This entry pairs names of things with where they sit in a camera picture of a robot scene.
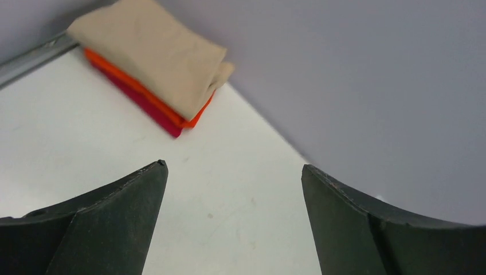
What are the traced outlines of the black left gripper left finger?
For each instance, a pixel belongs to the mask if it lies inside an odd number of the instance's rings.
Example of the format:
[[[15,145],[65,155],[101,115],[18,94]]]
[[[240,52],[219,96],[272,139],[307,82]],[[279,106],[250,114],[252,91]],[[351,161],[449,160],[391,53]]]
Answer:
[[[158,160],[23,217],[1,219],[2,274],[141,274],[168,177]]]

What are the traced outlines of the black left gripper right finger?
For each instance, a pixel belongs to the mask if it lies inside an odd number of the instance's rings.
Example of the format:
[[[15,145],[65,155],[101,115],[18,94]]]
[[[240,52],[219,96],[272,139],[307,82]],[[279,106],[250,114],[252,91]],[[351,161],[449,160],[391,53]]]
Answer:
[[[412,213],[313,165],[301,183],[323,274],[484,274],[485,226]]]

